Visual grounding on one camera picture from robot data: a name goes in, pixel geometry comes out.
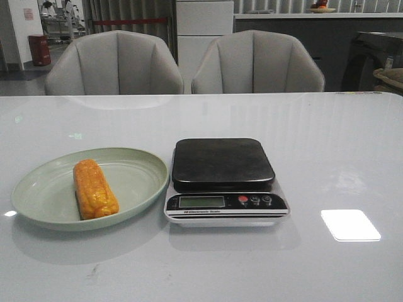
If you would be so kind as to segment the orange corn cob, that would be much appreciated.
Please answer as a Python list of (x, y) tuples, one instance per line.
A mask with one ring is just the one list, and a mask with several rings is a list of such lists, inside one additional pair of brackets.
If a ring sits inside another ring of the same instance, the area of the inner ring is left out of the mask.
[(95, 160), (79, 161), (74, 166), (73, 178), (83, 220), (102, 218), (119, 212), (119, 202)]

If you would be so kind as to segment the black silver kitchen scale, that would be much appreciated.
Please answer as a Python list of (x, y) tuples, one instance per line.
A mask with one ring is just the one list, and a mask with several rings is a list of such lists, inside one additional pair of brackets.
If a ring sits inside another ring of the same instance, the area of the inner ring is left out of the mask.
[(259, 141), (187, 138), (174, 148), (164, 214), (182, 227), (269, 227), (290, 208)]

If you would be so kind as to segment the right grey upholstered chair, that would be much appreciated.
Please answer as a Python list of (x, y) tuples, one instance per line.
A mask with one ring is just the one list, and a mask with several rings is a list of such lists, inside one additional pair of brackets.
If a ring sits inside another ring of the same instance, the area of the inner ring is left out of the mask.
[(192, 78), (193, 94), (322, 92), (325, 77), (294, 36), (246, 30), (214, 39)]

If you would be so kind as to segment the grey upholstered chair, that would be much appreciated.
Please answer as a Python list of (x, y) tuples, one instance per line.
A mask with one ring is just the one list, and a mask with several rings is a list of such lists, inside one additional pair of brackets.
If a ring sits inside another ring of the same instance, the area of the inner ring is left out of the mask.
[(74, 40), (45, 79), (45, 94), (49, 96), (183, 91), (183, 78), (164, 40), (123, 30)]
[(192, 78), (193, 94), (322, 92), (325, 77), (294, 36), (246, 30), (214, 39)]

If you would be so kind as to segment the left grey upholstered chair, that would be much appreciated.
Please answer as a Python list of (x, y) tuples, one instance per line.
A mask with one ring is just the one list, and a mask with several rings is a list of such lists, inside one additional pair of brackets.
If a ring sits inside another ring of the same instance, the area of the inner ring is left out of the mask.
[(49, 96), (183, 91), (183, 78), (164, 40), (123, 30), (74, 40), (45, 79), (45, 94)]

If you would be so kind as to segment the pale green plate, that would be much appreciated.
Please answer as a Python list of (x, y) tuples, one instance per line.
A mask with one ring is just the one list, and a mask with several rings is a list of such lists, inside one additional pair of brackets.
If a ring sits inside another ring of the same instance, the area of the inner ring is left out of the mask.
[[(79, 213), (73, 168), (95, 160), (120, 205), (117, 214), (83, 220)], [(53, 159), (32, 170), (16, 185), (11, 202), (28, 221), (51, 230), (81, 232), (116, 225), (141, 212), (164, 192), (166, 164), (156, 155), (131, 148), (96, 148)]]

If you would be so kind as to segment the white cabinet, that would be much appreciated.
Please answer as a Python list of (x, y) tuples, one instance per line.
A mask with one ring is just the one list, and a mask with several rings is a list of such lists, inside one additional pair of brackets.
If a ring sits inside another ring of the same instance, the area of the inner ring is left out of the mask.
[(176, 1), (178, 67), (186, 94), (209, 43), (232, 33), (233, 20), (233, 1)]

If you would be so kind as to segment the red barrier belt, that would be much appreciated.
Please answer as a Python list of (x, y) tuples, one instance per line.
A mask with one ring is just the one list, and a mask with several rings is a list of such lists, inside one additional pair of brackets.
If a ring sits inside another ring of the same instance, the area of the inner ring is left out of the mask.
[(168, 23), (169, 18), (150, 18), (150, 19), (138, 19), (138, 20), (104, 20), (93, 21), (93, 25), (96, 26), (112, 26), (112, 25), (148, 25)]

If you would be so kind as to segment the dark grey counter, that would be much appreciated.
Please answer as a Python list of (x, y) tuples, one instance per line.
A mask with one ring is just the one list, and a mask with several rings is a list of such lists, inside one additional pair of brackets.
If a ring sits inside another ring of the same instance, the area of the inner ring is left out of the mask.
[(298, 38), (321, 69), (326, 91), (342, 91), (349, 48), (358, 32), (401, 32), (401, 13), (237, 14), (235, 31), (261, 30)]

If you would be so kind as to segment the fruit bowl on counter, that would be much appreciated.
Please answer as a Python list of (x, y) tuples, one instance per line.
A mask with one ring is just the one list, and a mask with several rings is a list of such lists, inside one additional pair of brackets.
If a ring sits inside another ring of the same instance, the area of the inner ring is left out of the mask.
[(336, 8), (329, 8), (328, 0), (317, 0), (312, 3), (308, 9), (310, 13), (333, 13), (336, 11)]

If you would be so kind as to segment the red waste bin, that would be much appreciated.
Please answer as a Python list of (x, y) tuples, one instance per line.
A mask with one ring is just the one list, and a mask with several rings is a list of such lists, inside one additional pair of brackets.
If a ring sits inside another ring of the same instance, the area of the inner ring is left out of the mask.
[(32, 62), (34, 66), (51, 64), (50, 50), (45, 35), (30, 35), (28, 37)]

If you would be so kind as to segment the dark side table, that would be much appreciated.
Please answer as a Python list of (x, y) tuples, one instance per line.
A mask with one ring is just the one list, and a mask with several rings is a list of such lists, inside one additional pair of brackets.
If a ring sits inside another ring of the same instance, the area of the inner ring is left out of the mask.
[(377, 79), (373, 71), (402, 67), (401, 32), (358, 32), (352, 39), (342, 91), (373, 91)]

